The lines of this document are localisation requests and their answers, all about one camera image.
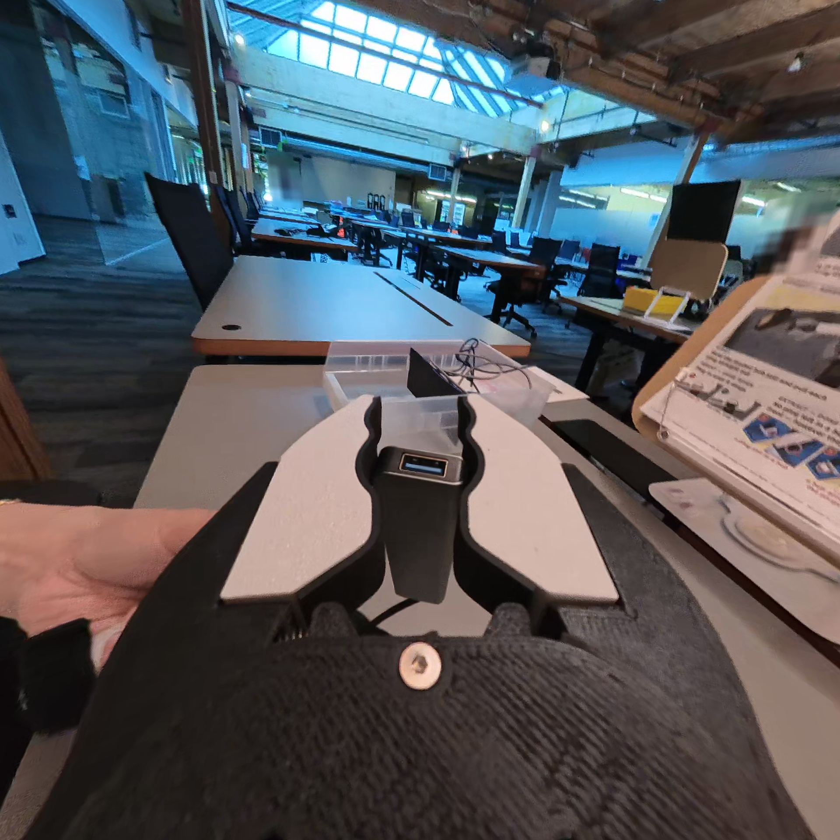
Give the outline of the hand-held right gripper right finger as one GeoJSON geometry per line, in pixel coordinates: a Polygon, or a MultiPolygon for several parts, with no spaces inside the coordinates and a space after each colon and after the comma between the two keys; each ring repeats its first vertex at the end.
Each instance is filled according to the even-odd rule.
{"type": "Polygon", "coordinates": [[[519,604],[532,621],[562,606],[616,606],[613,576],[551,447],[477,395],[458,399],[458,438],[460,589],[489,613],[519,604]]]}

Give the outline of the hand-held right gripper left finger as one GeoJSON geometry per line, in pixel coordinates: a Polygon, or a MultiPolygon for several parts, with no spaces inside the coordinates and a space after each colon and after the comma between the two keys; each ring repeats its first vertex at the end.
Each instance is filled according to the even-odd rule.
{"type": "Polygon", "coordinates": [[[372,486],[382,399],[363,395],[280,457],[220,592],[225,603],[280,601],[311,614],[353,611],[385,578],[381,506],[372,486]]]}

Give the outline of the black usb adapter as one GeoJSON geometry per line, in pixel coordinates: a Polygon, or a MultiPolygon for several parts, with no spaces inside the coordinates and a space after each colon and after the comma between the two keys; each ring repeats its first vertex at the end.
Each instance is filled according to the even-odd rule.
{"type": "Polygon", "coordinates": [[[430,604],[445,599],[463,484],[459,455],[396,446],[379,454],[373,486],[397,595],[430,604]]]}

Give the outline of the clear plastic bin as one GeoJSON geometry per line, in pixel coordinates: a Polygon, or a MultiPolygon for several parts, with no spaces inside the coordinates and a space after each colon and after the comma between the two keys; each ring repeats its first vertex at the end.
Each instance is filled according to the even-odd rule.
{"type": "Polygon", "coordinates": [[[465,393],[499,408],[531,426],[547,405],[532,385],[525,364],[508,358],[477,339],[456,341],[332,342],[323,369],[322,387],[335,411],[361,396],[382,403],[381,446],[410,446],[457,454],[460,396],[416,398],[406,387],[408,354],[415,349],[441,369],[465,393]]]}

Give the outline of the person's left hand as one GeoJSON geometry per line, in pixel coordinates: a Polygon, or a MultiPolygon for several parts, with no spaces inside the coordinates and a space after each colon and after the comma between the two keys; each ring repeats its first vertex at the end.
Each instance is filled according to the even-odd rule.
{"type": "Polygon", "coordinates": [[[1,616],[29,637],[87,620],[99,671],[157,578],[214,514],[198,508],[1,507],[1,616]]]}

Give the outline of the black desk pad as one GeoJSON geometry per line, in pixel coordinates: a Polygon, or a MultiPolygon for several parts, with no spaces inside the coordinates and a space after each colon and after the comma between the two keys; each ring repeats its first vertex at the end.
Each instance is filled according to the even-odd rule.
{"type": "Polygon", "coordinates": [[[627,427],[619,430],[590,418],[542,421],[604,475],[656,509],[662,507],[652,496],[652,485],[699,477],[677,457],[627,427]]]}

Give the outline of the white laminated checklist sheet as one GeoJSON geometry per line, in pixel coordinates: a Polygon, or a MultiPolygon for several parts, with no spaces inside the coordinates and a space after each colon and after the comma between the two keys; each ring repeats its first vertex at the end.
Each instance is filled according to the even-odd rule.
{"type": "Polygon", "coordinates": [[[572,385],[535,365],[524,368],[532,385],[546,395],[547,404],[589,401],[590,397],[572,385]]]}

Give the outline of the black divider panel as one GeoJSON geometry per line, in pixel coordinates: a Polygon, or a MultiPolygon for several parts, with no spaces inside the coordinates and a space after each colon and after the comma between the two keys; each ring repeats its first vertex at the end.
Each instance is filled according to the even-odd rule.
{"type": "Polygon", "coordinates": [[[408,354],[406,387],[416,398],[462,396],[465,392],[415,349],[408,354]]]}

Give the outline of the grey desk with wood edge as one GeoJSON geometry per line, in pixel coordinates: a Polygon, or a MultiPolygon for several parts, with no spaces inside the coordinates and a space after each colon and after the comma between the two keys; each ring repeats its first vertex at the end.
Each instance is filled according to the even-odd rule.
{"type": "Polygon", "coordinates": [[[396,269],[239,258],[192,332],[203,356],[322,357],[331,343],[462,342],[513,359],[529,341],[396,269]]]}
{"type": "Polygon", "coordinates": [[[677,318],[674,323],[666,320],[645,319],[629,311],[622,310],[618,299],[593,297],[558,296],[556,302],[562,307],[571,307],[583,312],[590,319],[628,328],[644,336],[656,337],[672,343],[682,344],[700,327],[700,324],[677,318]]]}

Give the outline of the wooden pillar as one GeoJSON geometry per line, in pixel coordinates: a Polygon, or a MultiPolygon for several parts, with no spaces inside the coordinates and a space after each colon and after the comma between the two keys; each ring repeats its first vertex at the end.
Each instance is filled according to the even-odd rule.
{"type": "Polygon", "coordinates": [[[53,472],[25,406],[1,362],[1,480],[48,480],[53,472]]]}

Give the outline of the clear acrylic stand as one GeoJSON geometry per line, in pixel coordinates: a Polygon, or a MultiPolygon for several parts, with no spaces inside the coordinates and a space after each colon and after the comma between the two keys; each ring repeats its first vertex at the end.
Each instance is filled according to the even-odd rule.
{"type": "Polygon", "coordinates": [[[690,291],[676,287],[660,287],[644,310],[645,319],[674,323],[692,300],[690,291]]]}

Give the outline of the rows of office desks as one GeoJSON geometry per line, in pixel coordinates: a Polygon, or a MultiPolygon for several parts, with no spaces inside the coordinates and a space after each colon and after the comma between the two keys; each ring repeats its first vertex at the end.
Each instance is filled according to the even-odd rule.
{"type": "MultiPolygon", "coordinates": [[[[275,227],[282,227],[283,229],[291,229],[297,226],[300,229],[315,228],[320,224],[324,230],[332,230],[334,233],[339,230],[344,231],[344,238],[350,241],[353,231],[366,230],[368,232],[378,232],[381,238],[393,239],[396,242],[398,254],[395,262],[395,268],[400,269],[401,260],[406,255],[406,249],[409,246],[416,246],[418,250],[422,250],[424,254],[431,252],[431,249],[438,249],[442,253],[451,255],[451,259],[456,262],[463,263],[467,266],[477,266],[481,264],[488,266],[494,270],[505,268],[513,268],[514,270],[523,270],[526,277],[538,280],[542,278],[549,282],[549,286],[553,289],[554,286],[562,286],[565,284],[565,277],[567,275],[582,275],[585,276],[590,266],[582,262],[574,262],[573,260],[564,259],[560,256],[560,252],[549,261],[549,264],[544,266],[542,263],[526,259],[530,252],[525,251],[524,255],[520,257],[510,256],[507,253],[502,254],[489,249],[491,243],[472,240],[449,234],[445,232],[438,232],[434,230],[421,230],[420,228],[409,227],[394,227],[386,225],[378,218],[356,217],[346,215],[331,216],[332,221],[329,223],[320,223],[317,219],[317,214],[310,213],[283,213],[271,210],[262,210],[258,218],[251,220],[248,223],[253,228],[253,236],[257,238],[258,231],[256,228],[262,224],[263,228],[268,230],[267,225],[274,225],[275,227]],[[468,248],[467,245],[475,245],[476,247],[468,248]]],[[[635,269],[617,269],[616,282],[623,282],[628,285],[643,284],[649,285],[651,276],[649,273],[645,274],[641,270],[635,269]]]]}

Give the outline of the plain wooden board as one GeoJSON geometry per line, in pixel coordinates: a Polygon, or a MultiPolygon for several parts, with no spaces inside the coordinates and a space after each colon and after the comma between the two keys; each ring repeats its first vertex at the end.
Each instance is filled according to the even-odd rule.
{"type": "Polygon", "coordinates": [[[650,286],[656,291],[676,290],[691,300],[707,301],[718,288],[728,259],[721,243],[678,238],[659,240],[649,262],[650,286]]]}

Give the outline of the ceiling projector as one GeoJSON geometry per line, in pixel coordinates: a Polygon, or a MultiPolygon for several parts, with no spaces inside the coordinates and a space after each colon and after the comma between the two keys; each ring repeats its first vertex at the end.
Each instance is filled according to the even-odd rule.
{"type": "Polygon", "coordinates": [[[525,50],[510,58],[505,73],[505,89],[522,98],[535,99],[559,86],[562,67],[553,47],[532,41],[525,50]]]}

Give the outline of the white rounded base plate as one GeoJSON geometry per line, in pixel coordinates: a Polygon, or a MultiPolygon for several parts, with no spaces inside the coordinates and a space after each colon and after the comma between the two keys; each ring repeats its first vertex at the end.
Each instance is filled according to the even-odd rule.
{"type": "Polygon", "coordinates": [[[837,568],[707,479],[655,482],[648,491],[773,602],[838,645],[837,568]]]}

